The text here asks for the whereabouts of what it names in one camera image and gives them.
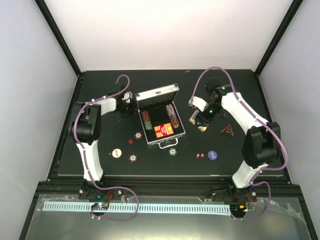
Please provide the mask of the blue gold card deck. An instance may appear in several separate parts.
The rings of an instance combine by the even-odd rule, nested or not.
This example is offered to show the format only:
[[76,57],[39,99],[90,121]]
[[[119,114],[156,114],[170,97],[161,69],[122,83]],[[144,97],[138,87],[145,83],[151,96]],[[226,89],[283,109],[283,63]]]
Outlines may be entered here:
[[199,111],[195,110],[189,118],[189,122],[195,125],[200,131],[205,132],[208,128],[208,124],[200,118]]

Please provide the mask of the aluminium poker case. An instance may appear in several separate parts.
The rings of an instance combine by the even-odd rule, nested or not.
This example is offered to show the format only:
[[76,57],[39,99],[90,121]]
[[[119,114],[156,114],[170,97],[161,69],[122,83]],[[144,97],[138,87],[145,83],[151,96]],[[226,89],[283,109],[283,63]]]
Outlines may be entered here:
[[[142,91],[135,94],[137,103],[137,111],[142,125],[143,133],[145,135],[148,146],[157,145],[160,149],[172,148],[179,143],[179,138],[186,134],[186,130],[175,105],[175,99],[180,88],[177,83],[170,85]],[[167,105],[172,105],[174,113],[179,120],[180,127],[174,130],[174,134],[157,138],[154,127],[171,123],[169,114],[166,110]],[[149,113],[152,130],[146,130],[142,119],[141,112],[147,111]]]

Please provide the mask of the red die pair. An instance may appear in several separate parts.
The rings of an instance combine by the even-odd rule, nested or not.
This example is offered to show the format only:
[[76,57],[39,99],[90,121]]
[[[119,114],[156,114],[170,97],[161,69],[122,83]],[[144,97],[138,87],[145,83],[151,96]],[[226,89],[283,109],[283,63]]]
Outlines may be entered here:
[[196,154],[196,158],[200,159],[200,158],[204,158],[205,154],[204,153],[197,153]]

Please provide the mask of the red orange card deck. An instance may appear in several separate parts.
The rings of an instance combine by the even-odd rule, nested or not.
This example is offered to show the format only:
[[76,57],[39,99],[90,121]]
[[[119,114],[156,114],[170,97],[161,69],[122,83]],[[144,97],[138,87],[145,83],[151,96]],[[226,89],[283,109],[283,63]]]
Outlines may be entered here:
[[157,139],[174,134],[174,130],[171,123],[165,123],[155,126],[154,132]]

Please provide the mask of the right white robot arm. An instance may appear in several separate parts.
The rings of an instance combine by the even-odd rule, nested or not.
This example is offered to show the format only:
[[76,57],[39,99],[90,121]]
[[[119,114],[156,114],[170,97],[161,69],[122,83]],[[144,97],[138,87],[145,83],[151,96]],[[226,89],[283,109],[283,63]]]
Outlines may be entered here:
[[283,170],[287,166],[288,153],[281,141],[281,128],[277,122],[269,122],[261,117],[236,91],[233,83],[218,86],[208,82],[205,89],[208,101],[192,95],[188,102],[198,111],[195,123],[206,127],[215,114],[227,111],[245,133],[241,150],[243,161],[227,187],[228,198],[238,202],[255,185],[254,180],[262,171],[272,170],[269,166],[271,163],[284,158],[283,165],[276,170]]

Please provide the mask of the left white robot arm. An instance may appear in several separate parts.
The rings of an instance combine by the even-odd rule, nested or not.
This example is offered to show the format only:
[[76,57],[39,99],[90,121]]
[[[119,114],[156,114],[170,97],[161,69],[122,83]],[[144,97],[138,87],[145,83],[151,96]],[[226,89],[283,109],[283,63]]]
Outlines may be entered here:
[[116,85],[109,94],[89,102],[76,102],[68,127],[81,156],[83,178],[91,185],[89,193],[97,200],[103,199],[108,192],[106,185],[99,182],[104,174],[101,167],[98,140],[102,131],[102,116],[119,112],[128,117],[136,111],[133,93],[123,85]]

